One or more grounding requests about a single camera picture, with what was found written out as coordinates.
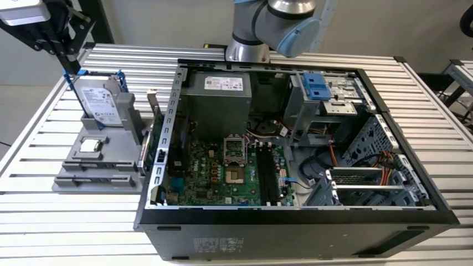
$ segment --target green circuit board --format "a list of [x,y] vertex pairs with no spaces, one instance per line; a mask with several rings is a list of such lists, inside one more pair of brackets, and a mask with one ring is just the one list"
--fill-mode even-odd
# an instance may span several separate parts
[[[280,168],[284,168],[288,172],[280,146],[273,146],[273,159],[275,182],[280,185]],[[239,165],[225,166],[223,161],[224,143],[192,142],[179,205],[261,205],[256,146],[248,146],[244,167]],[[287,187],[287,189],[289,193],[287,197],[281,198],[281,205],[293,206],[291,187]]]

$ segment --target white label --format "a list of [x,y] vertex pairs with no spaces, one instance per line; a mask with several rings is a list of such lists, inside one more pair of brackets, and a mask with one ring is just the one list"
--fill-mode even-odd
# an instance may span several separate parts
[[288,129],[287,129],[287,127],[285,127],[285,126],[283,126],[283,129],[281,129],[280,135],[281,135],[283,137],[285,137],[285,136],[288,135]]
[[241,252],[244,241],[243,237],[199,237],[193,239],[193,248],[197,253],[239,253]]
[[120,126],[121,119],[112,93],[104,88],[85,88],[83,94],[93,118],[105,126]]
[[220,76],[208,76],[205,78],[204,89],[243,91],[243,78],[225,78]]

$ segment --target motherboard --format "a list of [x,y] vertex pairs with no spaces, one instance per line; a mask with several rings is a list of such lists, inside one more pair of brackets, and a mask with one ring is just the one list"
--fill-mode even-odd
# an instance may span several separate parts
[[285,182],[287,167],[281,146],[249,144],[237,138],[221,143],[192,141],[187,174],[171,179],[168,203],[293,206],[291,183]]

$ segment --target gray wall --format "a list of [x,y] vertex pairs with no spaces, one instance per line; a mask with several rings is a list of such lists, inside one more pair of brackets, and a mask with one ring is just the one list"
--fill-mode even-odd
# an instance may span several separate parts
[[0,84],[53,85],[63,68],[55,56],[36,52],[0,29]]
[[104,0],[116,42],[200,48],[228,44],[233,0]]
[[321,51],[401,55],[416,71],[441,71],[449,59],[473,59],[460,31],[472,0],[340,0]]

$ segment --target black frame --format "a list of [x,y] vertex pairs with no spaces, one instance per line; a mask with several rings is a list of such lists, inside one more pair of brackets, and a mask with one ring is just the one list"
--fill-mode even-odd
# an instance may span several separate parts
[[280,71],[349,71],[355,72],[361,79],[364,86],[367,87],[369,96],[376,104],[377,112],[382,116],[392,133],[400,144],[400,149],[405,154],[412,167],[424,183],[424,186],[429,192],[430,200],[437,210],[432,211],[388,211],[388,210],[340,210],[340,211],[319,211],[319,210],[257,210],[257,209],[239,209],[239,210],[209,210],[209,209],[145,209],[147,193],[149,177],[144,190],[141,193],[139,210],[136,216],[136,229],[140,225],[161,225],[157,227],[159,231],[180,231],[181,226],[189,224],[213,224],[213,225],[260,225],[260,224],[279,224],[279,225],[295,225],[295,224],[319,224],[320,226],[328,224],[339,225],[369,225],[369,224],[401,224],[405,226],[406,231],[416,231],[406,234],[400,234],[385,239],[385,246],[380,244],[378,247],[367,249],[355,257],[386,257],[397,252],[402,251],[412,245],[426,240],[436,234],[444,232],[454,225],[458,225],[458,219],[449,208],[446,201],[429,177],[429,174],[422,167],[422,164],[413,152],[413,149],[402,135],[402,131],[394,122],[394,119],[389,113],[389,108],[381,99],[378,92],[368,78],[368,75],[363,69],[352,68],[325,68],[317,66],[299,66],[284,64],[259,64],[259,63],[237,63],[237,62],[213,62],[205,60],[179,60],[179,66],[181,68],[195,70],[211,70],[216,65],[227,64],[227,70],[232,70],[239,67],[239,71],[251,71],[252,66],[257,65],[271,70]]
[[101,0],[79,0],[80,8],[96,20],[96,25],[92,29],[92,37],[96,43],[113,44],[113,35],[107,19],[105,9]]

